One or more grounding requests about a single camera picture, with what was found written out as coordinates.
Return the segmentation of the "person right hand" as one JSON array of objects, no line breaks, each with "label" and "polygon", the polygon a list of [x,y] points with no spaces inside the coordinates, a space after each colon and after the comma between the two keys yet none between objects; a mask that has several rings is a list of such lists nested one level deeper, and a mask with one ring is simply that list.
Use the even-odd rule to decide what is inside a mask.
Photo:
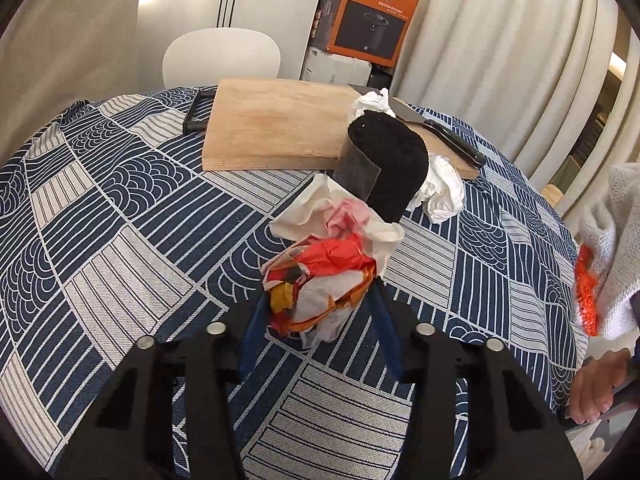
[{"label": "person right hand", "polygon": [[570,386],[570,419],[577,425],[594,422],[614,402],[614,390],[626,379],[628,349],[607,351],[600,359],[589,361],[574,377]]}]

